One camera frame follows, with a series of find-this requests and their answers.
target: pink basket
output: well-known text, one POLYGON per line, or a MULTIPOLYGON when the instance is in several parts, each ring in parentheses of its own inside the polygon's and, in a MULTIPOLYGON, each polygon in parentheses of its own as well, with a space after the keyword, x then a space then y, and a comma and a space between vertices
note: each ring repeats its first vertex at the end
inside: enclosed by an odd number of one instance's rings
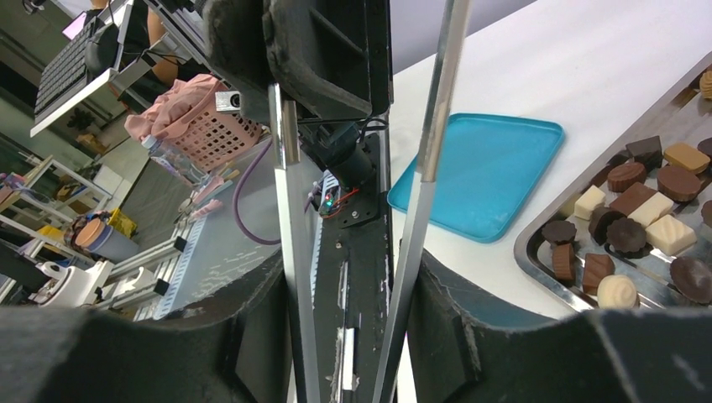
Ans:
POLYGON ((216 80, 209 93, 190 112, 173 122, 156 137, 180 148, 193 163, 208 172, 251 149, 262 134, 262 126, 237 113, 217 113, 215 92, 227 88, 216 80))

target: pink cloth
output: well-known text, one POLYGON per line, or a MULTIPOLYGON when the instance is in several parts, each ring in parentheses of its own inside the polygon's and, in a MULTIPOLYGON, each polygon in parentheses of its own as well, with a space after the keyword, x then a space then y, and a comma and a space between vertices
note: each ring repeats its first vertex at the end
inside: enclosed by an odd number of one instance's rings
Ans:
POLYGON ((150 108, 140 115, 129 115, 123 126, 138 141, 149 134, 157 139, 178 137, 183 133, 169 133, 165 129, 200 103, 216 83, 217 78, 208 74, 199 74, 188 82, 175 80, 173 87, 158 96, 150 108))

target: dark chocolate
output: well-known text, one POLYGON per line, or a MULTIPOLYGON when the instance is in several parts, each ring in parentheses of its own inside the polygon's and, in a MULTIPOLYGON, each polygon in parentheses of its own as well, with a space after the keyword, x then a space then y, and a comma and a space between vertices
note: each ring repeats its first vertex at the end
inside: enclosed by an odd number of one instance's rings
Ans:
POLYGON ((640 162, 650 172, 662 165, 662 145, 660 136, 638 140, 626 146, 635 162, 640 162))
POLYGON ((589 233, 594 241, 602 245, 605 243, 608 235, 608 226, 613 223, 613 221, 625 218, 622 212, 618 212, 608 207, 599 207, 594 210, 591 214, 591 221, 589 222, 589 233))
POLYGON ((712 137, 706 140, 702 140, 697 144, 697 150, 712 158, 712 137))
POLYGON ((712 301, 712 270, 700 259, 683 256, 670 264, 670 277, 680 292, 691 301, 712 301))
POLYGON ((610 204, 610 208, 622 212, 625 216, 629 216, 654 194, 655 191, 653 189, 636 182, 624 191, 623 194, 618 196, 610 204))
POLYGON ((608 173, 608 189, 617 193, 626 191, 636 182, 643 183, 647 176, 646 168, 640 162, 626 162, 608 173))
POLYGON ((701 189, 701 182, 692 172, 679 166, 663 166, 657 172, 657 189, 676 202, 693 200, 701 189))
POLYGON ((552 267, 554 269, 554 276, 561 281, 573 282, 576 278, 576 271, 573 266, 575 259, 576 255, 573 254, 572 244, 565 243, 554 247, 554 250, 552 251, 552 267))
POLYGON ((576 226, 568 221, 552 221, 542 228, 542 236, 551 245, 572 243, 576 238, 576 226))
POLYGON ((622 254, 634 254, 645 248, 646 232, 643 226, 630 218, 613 221, 606 232, 608 243, 622 254))
POLYGON ((583 286, 584 292, 595 296, 599 289, 599 284, 607 275, 615 272, 615 264, 607 254, 586 254, 584 264, 583 286))
POLYGON ((706 201, 702 205, 702 221, 712 228, 712 200, 706 201))

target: yellow container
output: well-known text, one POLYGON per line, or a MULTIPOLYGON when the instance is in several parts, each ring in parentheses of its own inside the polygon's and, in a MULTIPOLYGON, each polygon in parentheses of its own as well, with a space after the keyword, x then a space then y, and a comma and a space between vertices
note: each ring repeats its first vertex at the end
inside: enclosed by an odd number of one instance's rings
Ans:
MULTIPOLYGON (((57 241, 59 243, 65 242, 65 232, 60 229, 54 228, 51 225, 45 225, 44 227, 40 228, 39 231, 37 231, 37 232, 44 235, 45 237, 47 237, 49 239, 52 239, 53 241, 57 241)), ((58 254, 61 253, 61 251, 59 249, 55 248, 52 245, 46 244, 44 247, 53 251, 53 252, 56 252, 58 254)))
POLYGON ((112 211, 112 216, 109 218, 108 224, 113 227, 113 229, 122 233, 126 238, 131 238, 136 230, 136 222, 131 221, 131 218, 126 217, 125 214, 119 209, 114 209, 112 211))

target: blue tray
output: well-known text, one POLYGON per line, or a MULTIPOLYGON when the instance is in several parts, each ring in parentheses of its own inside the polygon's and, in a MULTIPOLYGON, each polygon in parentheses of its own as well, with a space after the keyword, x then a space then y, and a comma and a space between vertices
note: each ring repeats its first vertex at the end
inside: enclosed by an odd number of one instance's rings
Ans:
MULTIPOLYGON (((556 123, 458 113, 450 117, 430 222, 481 243, 501 238, 563 142, 556 123)), ((413 160, 388 193, 404 212, 413 160)))

